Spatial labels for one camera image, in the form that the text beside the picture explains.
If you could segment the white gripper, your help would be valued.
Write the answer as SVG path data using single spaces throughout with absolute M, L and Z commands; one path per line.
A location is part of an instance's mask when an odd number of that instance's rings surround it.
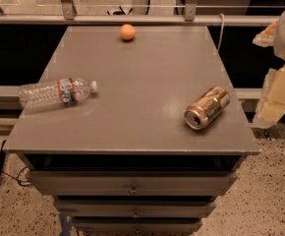
M 257 34 L 253 44 L 260 47 L 274 45 L 274 54 L 285 60 L 285 11 L 278 22 L 271 23 Z M 270 69 L 265 76 L 260 99 L 256 105 L 253 125 L 270 128 L 285 114 L 285 66 L 279 70 Z

